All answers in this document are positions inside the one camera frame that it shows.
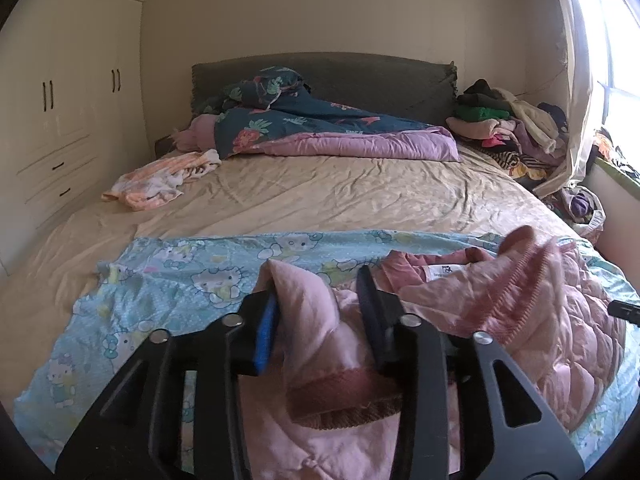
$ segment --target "wrinkled bed sheet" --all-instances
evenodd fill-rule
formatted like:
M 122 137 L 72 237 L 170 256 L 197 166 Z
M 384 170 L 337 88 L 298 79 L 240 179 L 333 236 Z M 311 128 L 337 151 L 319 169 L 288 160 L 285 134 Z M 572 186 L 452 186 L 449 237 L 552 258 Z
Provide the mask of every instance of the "wrinkled bed sheet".
M 0 290 L 0 399 L 12 399 L 48 359 L 75 300 L 95 288 L 96 264 L 136 237 L 284 231 L 390 230 L 508 234 L 530 224 L 541 240 L 575 233 L 491 161 L 332 156 L 236 156 L 178 200 L 131 212 L 96 202 L 41 240 Z

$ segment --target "floral blanket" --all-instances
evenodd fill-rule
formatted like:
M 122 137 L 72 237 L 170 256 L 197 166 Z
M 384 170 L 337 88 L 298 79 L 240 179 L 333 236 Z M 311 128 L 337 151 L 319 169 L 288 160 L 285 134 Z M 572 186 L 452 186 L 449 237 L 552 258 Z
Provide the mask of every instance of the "floral blanket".
M 214 139 L 221 158 L 269 153 L 459 160 L 446 128 L 316 99 L 302 76 L 286 67 L 265 68 L 229 85 L 196 110 L 218 115 Z
M 448 254 L 479 246 L 496 254 L 503 238 L 385 230 L 283 233 L 226 238 L 137 238 L 112 263 L 98 266 L 97 290 L 76 301 L 73 316 L 50 360 L 14 403 L 14 422 L 53 468 L 65 442 L 114 373 L 156 328 L 194 332 L 238 309 L 252 291 L 260 265 L 275 258 L 310 270 L 336 285 L 363 264 L 377 265 L 390 250 Z M 610 297 L 640 304 L 622 272 L 578 241 L 590 271 Z M 607 449 L 638 400 L 640 329 L 631 325 L 625 357 L 595 410 L 571 434 L 587 467 Z M 193 377 L 182 413 L 182 465 L 190 468 Z

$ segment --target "light blue sheet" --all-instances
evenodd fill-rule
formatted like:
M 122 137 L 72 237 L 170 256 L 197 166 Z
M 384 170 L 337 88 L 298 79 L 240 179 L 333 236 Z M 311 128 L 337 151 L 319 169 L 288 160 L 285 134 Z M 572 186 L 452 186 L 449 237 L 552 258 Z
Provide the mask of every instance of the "light blue sheet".
M 15 400 L 14 421 L 52 468 L 86 410 L 151 330 L 194 332 L 237 310 L 267 258 L 285 260 L 337 284 L 353 277 L 362 264 L 376 264 L 391 249 L 446 254 L 481 246 L 495 254 L 501 241 L 494 234 L 476 238 L 372 230 L 164 241 L 137 238 L 116 262 L 99 264 L 99 288 L 74 305 L 51 359 Z M 579 247 L 612 298 L 640 304 L 617 267 L 599 257 L 587 241 Z M 636 405 L 639 348 L 640 330 L 629 327 L 615 382 L 571 435 L 587 467 L 606 450 Z M 187 388 L 183 410 L 183 463 L 187 464 L 192 394 Z

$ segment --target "headboard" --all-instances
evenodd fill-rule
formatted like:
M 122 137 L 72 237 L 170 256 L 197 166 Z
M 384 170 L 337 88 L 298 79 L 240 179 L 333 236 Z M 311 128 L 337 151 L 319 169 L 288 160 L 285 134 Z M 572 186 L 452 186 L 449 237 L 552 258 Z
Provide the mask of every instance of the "headboard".
M 456 67 L 403 57 L 310 52 L 241 57 L 192 68 L 191 110 L 236 81 L 268 66 L 299 72 L 319 99 L 371 112 L 445 125 L 456 102 Z

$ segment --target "silver bolt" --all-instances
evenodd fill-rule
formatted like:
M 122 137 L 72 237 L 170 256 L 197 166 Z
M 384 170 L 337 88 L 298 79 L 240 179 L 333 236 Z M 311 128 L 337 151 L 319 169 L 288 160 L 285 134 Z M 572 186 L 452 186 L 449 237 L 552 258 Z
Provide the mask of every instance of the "silver bolt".
M 242 316 L 239 316 L 238 314 L 227 314 L 222 318 L 222 324 L 224 326 L 240 326 L 242 323 L 244 323 L 244 319 L 242 319 Z
M 491 335 L 489 335 L 487 332 L 482 332 L 482 331 L 475 332 L 474 339 L 476 340 L 477 343 L 481 345 L 488 345 L 494 342 L 494 338 L 491 337 Z
M 404 326 L 420 326 L 422 320 L 415 314 L 404 314 L 404 316 L 400 317 L 400 323 Z
M 166 343 L 169 341 L 169 335 L 170 334 L 164 328 L 161 328 L 159 330 L 154 330 L 149 336 L 149 339 L 155 344 Z

